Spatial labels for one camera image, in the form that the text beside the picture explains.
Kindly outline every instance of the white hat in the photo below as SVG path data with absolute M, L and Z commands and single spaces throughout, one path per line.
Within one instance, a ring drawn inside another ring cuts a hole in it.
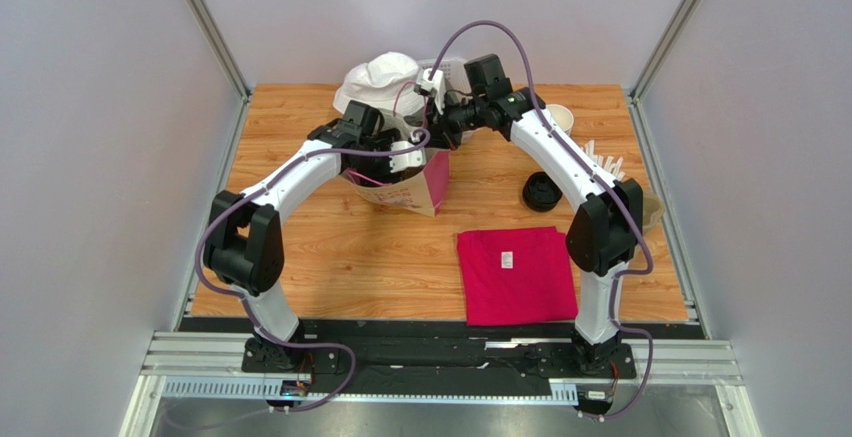
M 359 64 L 346 74 L 343 85 L 334 94 L 334 108 L 341 114 L 350 100 L 363 102 L 390 116 L 396 94 L 406 81 L 416 80 L 420 72 L 417 61 L 399 52 L 382 54 L 366 64 Z M 396 104 L 400 117 L 412 115 L 423 108 L 423 97 L 406 89 Z

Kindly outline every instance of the paper cup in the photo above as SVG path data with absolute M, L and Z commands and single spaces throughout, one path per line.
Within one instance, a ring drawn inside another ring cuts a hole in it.
M 574 127 L 574 114 L 567 107 L 559 104 L 548 104 L 547 110 L 553 117 L 553 121 L 566 134 L 571 135 L 571 129 Z

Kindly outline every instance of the wooden tabletop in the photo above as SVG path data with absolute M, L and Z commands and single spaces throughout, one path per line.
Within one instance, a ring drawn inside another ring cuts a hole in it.
M 227 188 L 239 192 L 257 183 L 290 158 L 311 130 L 338 117 L 331 106 L 336 88 L 258 86 Z M 536 90 L 547 103 L 571 109 L 571 137 L 580 146 L 595 139 L 596 154 L 623 156 L 627 176 L 650 188 L 620 87 L 542 85 Z M 541 169 L 498 133 L 479 130 L 451 155 L 450 167 L 450 186 L 435 218 L 368 203 L 343 179 L 312 194 L 283 228 L 286 265 L 280 283 L 296 314 L 463 320 L 456 234 L 553 225 L 568 230 L 573 212 L 567 201 L 548 213 L 524 206 L 521 187 Z M 625 279 L 620 317 L 686 320 L 662 228 L 657 226 L 646 240 L 655 270 Z M 636 254 L 631 267 L 643 268 L 641 252 Z M 579 297 L 579 269 L 572 266 Z M 199 286 L 192 314 L 243 315 L 243 310 L 235 299 Z

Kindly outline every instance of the gray wall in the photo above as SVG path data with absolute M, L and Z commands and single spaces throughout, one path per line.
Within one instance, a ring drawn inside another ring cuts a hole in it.
M 0 0 L 0 427 L 118 432 L 238 109 L 185 0 Z
M 852 0 L 704 0 L 645 101 L 764 435 L 849 435 Z
M 206 0 L 251 84 L 340 82 L 388 50 L 434 58 L 462 25 L 495 19 L 530 53 L 542 83 L 616 83 L 639 77 L 680 0 Z M 496 29 L 459 39 L 451 55 L 520 59 Z

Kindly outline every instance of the pink t-shirt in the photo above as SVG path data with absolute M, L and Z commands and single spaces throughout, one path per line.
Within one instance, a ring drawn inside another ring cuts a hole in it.
M 457 249 L 468 325 L 577 317 L 565 234 L 556 227 L 464 232 Z

